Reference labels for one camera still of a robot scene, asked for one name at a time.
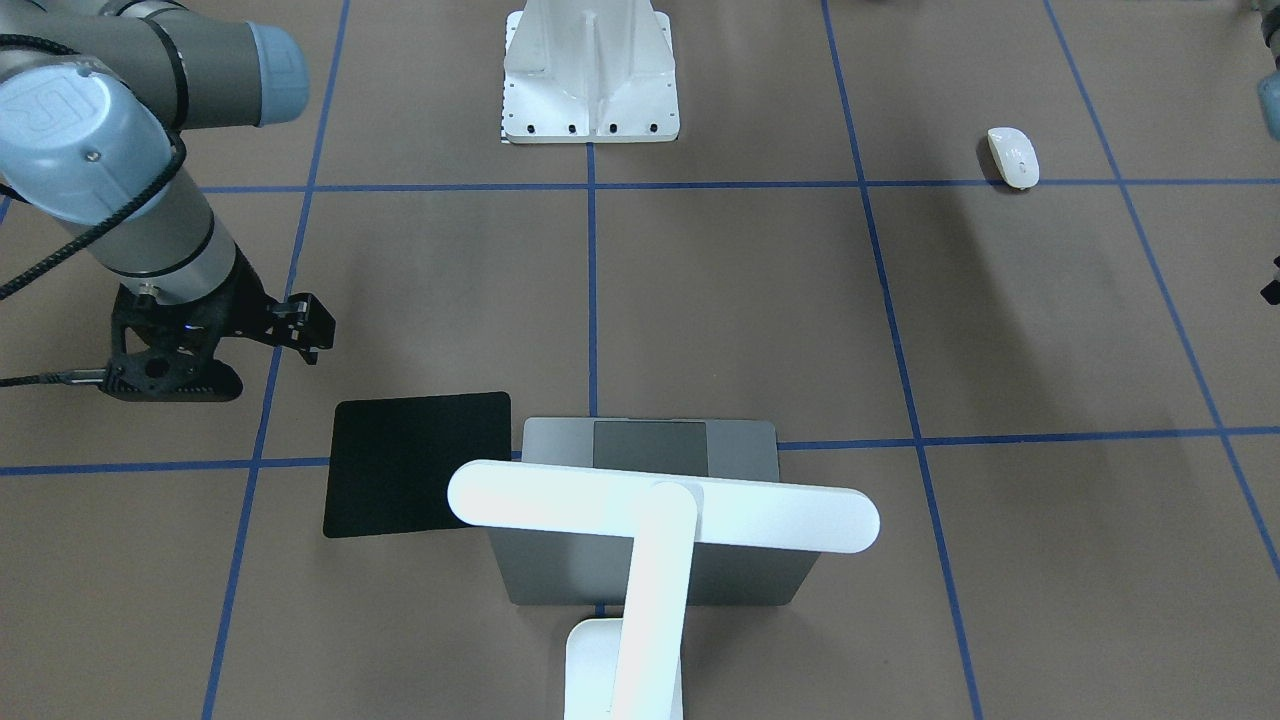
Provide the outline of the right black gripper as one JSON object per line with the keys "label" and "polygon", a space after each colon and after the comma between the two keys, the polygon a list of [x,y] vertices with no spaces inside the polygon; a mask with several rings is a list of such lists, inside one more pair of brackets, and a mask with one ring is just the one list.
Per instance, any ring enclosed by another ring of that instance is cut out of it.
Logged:
{"label": "right black gripper", "polygon": [[252,340],[270,347],[292,348],[308,365],[333,348],[337,320],[314,293],[283,300],[266,292],[250,260],[238,250],[228,277],[209,295],[174,307],[188,333],[206,341]]}

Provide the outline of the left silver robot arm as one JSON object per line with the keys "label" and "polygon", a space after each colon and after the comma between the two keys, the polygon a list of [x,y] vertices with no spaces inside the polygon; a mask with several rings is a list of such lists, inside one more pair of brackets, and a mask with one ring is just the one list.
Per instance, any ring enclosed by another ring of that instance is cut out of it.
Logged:
{"label": "left silver robot arm", "polygon": [[1279,1],[1251,1],[1260,13],[1263,44],[1274,59],[1274,70],[1257,85],[1263,122],[1270,137],[1279,141]]}

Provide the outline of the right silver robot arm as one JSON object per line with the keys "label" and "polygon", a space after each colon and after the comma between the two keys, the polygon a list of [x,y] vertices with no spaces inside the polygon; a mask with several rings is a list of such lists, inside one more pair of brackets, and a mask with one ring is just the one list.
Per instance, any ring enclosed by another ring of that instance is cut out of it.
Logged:
{"label": "right silver robot arm", "polygon": [[187,170],[188,129],[297,119],[308,61],[283,28],[179,1],[3,4],[3,192],[70,241],[3,284],[9,299],[78,252],[118,283],[111,351],[210,359],[227,337],[332,347],[310,293],[274,299]]}

